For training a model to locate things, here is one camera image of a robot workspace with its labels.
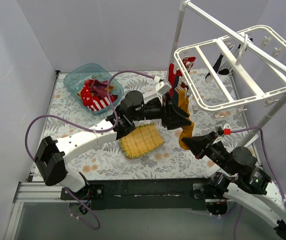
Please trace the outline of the mustard yellow sock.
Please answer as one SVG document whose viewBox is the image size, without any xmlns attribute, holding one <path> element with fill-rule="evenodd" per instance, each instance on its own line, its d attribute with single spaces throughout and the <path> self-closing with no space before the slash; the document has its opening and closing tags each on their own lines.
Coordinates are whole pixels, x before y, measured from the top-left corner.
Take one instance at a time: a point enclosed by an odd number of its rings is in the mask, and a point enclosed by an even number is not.
<svg viewBox="0 0 286 240">
<path fill-rule="evenodd" d="M 189 97 L 186 95 L 186 90 L 182 89 L 178 94 L 178 106 L 188 114 L 185 118 L 190 120 L 190 112 L 189 112 Z M 183 141 L 183 138 L 192 138 L 193 130 L 194 130 L 194 122 L 190 121 L 191 124 L 182 127 L 182 132 L 179 136 L 179 145 L 184 150 L 190 150 L 188 145 Z"/>
</svg>

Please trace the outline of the red white striped sock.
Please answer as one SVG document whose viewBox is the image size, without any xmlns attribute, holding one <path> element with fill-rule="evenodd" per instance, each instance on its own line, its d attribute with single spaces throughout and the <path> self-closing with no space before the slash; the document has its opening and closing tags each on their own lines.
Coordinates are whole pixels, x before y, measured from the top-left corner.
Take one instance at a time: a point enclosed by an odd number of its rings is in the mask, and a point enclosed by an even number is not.
<svg viewBox="0 0 286 240">
<path fill-rule="evenodd" d="M 97 112 L 108 107 L 112 102 L 115 101 L 114 96 L 110 96 L 111 101 L 107 97 L 101 98 L 98 95 L 87 96 L 83 99 L 83 105 L 86 106 L 89 111 Z"/>
<path fill-rule="evenodd" d="M 183 64 L 184 64 L 184 67 L 186 68 L 187 72 L 189 73 L 194 65 L 194 62 L 196 60 L 196 57 L 195 56 L 186 56 L 183 58 Z"/>
</svg>

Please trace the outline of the maroon purple striped sock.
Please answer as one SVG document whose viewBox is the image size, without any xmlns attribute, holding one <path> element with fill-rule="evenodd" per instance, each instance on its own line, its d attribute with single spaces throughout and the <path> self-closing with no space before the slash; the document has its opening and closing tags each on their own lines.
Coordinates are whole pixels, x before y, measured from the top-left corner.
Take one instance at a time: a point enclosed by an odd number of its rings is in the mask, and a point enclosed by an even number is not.
<svg viewBox="0 0 286 240">
<path fill-rule="evenodd" d="M 107 81 L 99 81 L 99 80 L 94 80 L 93 83 L 91 84 L 91 90 L 101 98 L 104 99 L 107 97 L 107 93 L 111 93 L 114 86 L 113 85 L 108 85 Z"/>
</svg>

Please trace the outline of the red sock with white pattern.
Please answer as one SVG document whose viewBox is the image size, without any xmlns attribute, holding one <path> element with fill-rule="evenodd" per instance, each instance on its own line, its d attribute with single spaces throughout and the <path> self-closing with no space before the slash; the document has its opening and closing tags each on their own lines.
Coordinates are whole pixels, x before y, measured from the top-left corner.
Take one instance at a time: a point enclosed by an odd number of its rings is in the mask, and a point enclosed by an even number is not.
<svg viewBox="0 0 286 240">
<path fill-rule="evenodd" d="M 83 105 L 90 107 L 93 104 L 95 92 L 92 89 L 93 79 L 88 79 L 85 81 L 82 90 L 80 91 L 81 100 Z"/>
</svg>

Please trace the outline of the beige striped sock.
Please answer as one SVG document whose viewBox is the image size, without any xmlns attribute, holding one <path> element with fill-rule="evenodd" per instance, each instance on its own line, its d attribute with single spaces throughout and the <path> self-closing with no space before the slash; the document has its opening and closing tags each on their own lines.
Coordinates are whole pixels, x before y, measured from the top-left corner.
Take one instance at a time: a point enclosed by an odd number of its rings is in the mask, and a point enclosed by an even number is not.
<svg viewBox="0 0 286 240">
<path fill-rule="evenodd" d="M 77 97 L 78 97 L 81 101 L 83 100 L 81 91 L 77 92 Z"/>
</svg>

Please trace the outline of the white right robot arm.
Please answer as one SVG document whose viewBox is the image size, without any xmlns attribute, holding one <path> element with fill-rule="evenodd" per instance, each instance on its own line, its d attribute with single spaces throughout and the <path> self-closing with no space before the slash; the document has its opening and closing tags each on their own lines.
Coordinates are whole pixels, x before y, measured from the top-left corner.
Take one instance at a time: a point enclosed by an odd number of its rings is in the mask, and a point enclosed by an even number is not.
<svg viewBox="0 0 286 240">
<path fill-rule="evenodd" d="M 197 159 L 208 157 L 219 167 L 207 175 L 208 183 L 194 189 L 198 198 L 230 199 L 265 220 L 286 240 L 286 196 L 264 170 L 257 158 L 244 146 L 228 152 L 221 142 L 230 129 L 218 129 L 207 135 L 184 137 L 182 141 Z"/>
</svg>

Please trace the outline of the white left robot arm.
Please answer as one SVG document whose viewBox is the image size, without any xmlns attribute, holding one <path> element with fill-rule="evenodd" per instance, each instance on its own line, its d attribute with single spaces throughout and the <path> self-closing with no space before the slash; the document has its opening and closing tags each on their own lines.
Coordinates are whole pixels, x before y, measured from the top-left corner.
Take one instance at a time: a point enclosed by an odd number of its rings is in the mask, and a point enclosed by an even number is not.
<svg viewBox="0 0 286 240">
<path fill-rule="evenodd" d="M 135 121 L 160 119 L 168 130 L 191 125 L 189 114 L 175 104 L 168 93 L 144 101 L 137 90 L 129 91 L 116 107 L 116 112 L 88 131 L 68 137 L 42 139 L 35 155 L 35 164 L 45 185 L 62 185 L 78 200 L 89 194 L 88 182 L 82 173 L 68 169 L 67 164 L 79 155 L 99 145 L 114 142 L 136 129 Z"/>
</svg>

